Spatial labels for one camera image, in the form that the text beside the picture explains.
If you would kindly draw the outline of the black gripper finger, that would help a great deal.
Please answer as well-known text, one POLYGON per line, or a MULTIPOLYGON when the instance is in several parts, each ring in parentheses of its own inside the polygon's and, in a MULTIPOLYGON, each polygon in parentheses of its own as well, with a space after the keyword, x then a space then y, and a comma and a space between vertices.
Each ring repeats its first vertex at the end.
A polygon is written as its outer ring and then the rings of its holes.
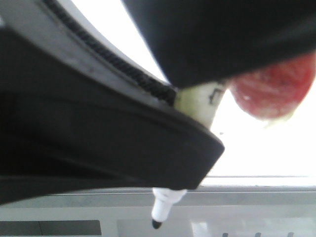
POLYGON ((313 0, 126 0, 168 80, 228 78, 316 48, 313 0))
POLYGON ((0 3, 0 202, 112 187, 195 189, 224 151, 174 90, 56 0, 0 3))

